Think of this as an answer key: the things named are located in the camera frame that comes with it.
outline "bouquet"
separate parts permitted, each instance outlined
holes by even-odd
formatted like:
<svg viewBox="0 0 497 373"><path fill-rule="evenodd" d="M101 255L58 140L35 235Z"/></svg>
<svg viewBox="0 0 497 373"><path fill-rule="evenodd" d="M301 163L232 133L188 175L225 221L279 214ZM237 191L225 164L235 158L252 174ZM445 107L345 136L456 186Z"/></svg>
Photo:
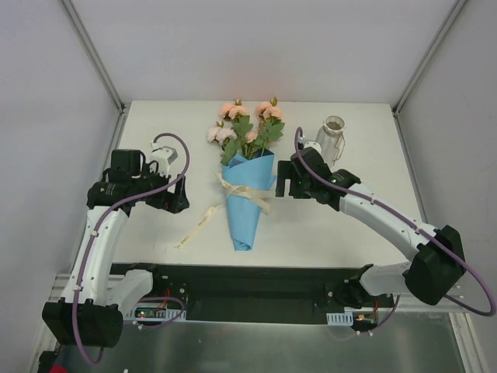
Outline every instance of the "bouquet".
<svg viewBox="0 0 497 373"><path fill-rule="evenodd" d="M278 100L260 103L255 109L257 128L250 123L249 111L240 99L225 103L221 120L207 133L207 140L221 147L222 179L232 186L250 190L268 190L274 183L274 154L270 145L283 136L285 123L277 107ZM228 224L235 250L252 249L261 207L253 200L229 195L227 202Z"/></svg>

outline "robotic arm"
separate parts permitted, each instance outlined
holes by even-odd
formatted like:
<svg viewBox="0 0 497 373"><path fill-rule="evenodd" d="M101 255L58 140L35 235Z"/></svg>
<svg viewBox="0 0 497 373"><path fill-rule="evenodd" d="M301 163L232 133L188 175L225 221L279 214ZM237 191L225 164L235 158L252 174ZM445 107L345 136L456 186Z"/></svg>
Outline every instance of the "robotic arm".
<svg viewBox="0 0 497 373"><path fill-rule="evenodd" d="M297 153L290 161L278 162L276 196L283 197L285 180L290 180L289 195L293 198L314 198L336 211L350 215L390 241L408 262L390 266L372 264L361 268L349 281L333 291L333 297L344 306L359 309L370 296L411 292L422 302L436 305L464 274L465 269L419 234L422 229L464 260L459 233L449 225L437 229L408 218L399 220L388 203L376 198L357 176L344 169L332 173L324 162L321 147L314 141L299 145L300 154L311 171L337 188L318 181L304 167ZM359 195L366 195L370 201Z"/></svg>
<svg viewBox="0 0 497 373"><path fill-rule="evenodd" d="M130 270L123 280L107 291L110 267L116 251L117 240L130 216L136 199L169 183L169 166L177 158L174 148L152 143L151 161L138 150L114 150L111 164L102 179L88 191L89 211L85 234L69 281L59 302L48 302L43 308L43 320L62 344L75 344L71 309L78 293L78 324L82 344L85 346L113 347L119 340L126 315L152 290L152 273ZM111 212L109 206L128 200ZM174 193L163 190L140 199L148 206L173 214L189 207L185 194L185 177L176 183ZM89 253L86 247L93 237ZM86 262L82 281L78 275Z"/></svg>

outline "blue wrapping paper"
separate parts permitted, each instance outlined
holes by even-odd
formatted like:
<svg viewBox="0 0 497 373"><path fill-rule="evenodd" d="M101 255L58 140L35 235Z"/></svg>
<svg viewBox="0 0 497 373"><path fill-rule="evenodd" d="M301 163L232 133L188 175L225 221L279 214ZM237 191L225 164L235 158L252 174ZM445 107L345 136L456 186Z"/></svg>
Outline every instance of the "blue wrapping paper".
<svg viewBox="0 0 497 373"><path fill-rule="evenodd" d="M245 159L235 155L227 166L223 167L223 179L231 185L244 185L258 190L268 190L276 179L273 171L274 154L264 151L263 157ZM251 200L229 196L226 201L228 224L233 245L237 251L249 251L254 246L255 231L261 214L261 208Z"/></svg>

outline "white flower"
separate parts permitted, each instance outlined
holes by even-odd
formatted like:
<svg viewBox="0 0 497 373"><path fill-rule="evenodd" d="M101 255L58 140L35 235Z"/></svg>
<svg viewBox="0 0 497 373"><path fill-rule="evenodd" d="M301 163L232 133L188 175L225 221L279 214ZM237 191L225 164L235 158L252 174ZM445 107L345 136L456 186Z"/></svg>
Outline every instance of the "white flower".
<svg viewBox="0 0 497 373"><path fill-rule="evenodd" d="M217 132L221 130L221 127L212 127L209 128L209 131L207 132L207 141L212 142L217 136Z"/></svg>
<svg viewBox="0 0 497 373"><path fill-rule="evenodd" d="M236 138L236 133L231 128L219 128L216 134L217 142L222 144L227 138Z"/></svg>
<svg viewBox="0 0 497 373"><path fill-rule="evenodd" d="M254 141L255 139L257 139L257 136L259 136L259 134L257 133L257 131L250 131L250 132L247 132L247 134L245 135L245 137L247 138L247 142L250 143L252 141Z"/></svg>

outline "red object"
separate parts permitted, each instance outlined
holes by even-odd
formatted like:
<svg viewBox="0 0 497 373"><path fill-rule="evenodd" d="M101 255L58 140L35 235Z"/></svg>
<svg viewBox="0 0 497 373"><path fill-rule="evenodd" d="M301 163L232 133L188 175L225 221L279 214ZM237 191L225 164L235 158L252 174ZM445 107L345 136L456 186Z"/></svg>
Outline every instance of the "red object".
<svg viewBox="0 0 497 373"><path fill-rule="evenodd" d="M68 371L63 369L60 365L54 365L48 373L68 373Z"/></svg>

